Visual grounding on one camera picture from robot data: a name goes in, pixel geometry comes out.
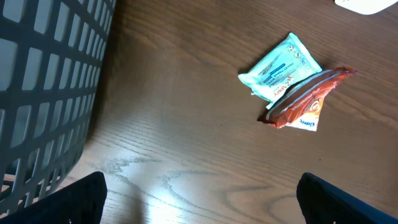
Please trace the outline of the teal snack wrapper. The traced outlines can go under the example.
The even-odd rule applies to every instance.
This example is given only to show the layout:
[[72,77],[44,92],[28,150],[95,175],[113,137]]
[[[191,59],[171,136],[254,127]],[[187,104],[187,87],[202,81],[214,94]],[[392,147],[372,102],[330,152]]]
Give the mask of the teal snack wrapper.
[[269,102],[271,108],[292,85],[322,71],[301,40],[289,33],[247,73],[238,75],[253,95]]

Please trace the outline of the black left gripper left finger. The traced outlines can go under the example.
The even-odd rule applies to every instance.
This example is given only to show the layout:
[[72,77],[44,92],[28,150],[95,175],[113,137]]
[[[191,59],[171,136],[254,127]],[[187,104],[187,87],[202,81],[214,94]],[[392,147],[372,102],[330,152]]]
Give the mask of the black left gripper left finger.
[[96,171],[1,219],[1,224],[99,224],[107,197],[104,174]]

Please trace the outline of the orange tissue pack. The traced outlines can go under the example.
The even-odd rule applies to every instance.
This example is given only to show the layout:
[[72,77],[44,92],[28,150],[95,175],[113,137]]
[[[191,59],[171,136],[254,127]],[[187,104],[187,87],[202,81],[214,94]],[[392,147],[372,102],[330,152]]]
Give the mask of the orange tissue pack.
[[304,129],[307,131],[316,131],[320,119],[324,99],[315,100],[308,107],[308,110],[292,123],[288,123],[288,127]]

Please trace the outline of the orange brown snack bag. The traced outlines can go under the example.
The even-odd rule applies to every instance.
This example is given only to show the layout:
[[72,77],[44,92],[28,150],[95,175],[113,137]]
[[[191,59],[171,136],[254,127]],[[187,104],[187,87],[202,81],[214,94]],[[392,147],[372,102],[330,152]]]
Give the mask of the orange brown snack bag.
[[338,67],[316,73],[290,87],[278,101],[265,111],[258,121],[275,128],[283,128],[303,115],[313,101],[325,97],[342,81],[354,76],[357,71]]

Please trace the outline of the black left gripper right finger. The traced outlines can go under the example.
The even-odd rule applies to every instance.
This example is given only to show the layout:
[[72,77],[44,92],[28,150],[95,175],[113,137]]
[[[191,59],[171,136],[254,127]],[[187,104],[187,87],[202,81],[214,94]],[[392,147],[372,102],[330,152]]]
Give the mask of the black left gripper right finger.
[[390,223],[397,219],[313,175],[303,173],[296,196],[307,223]]

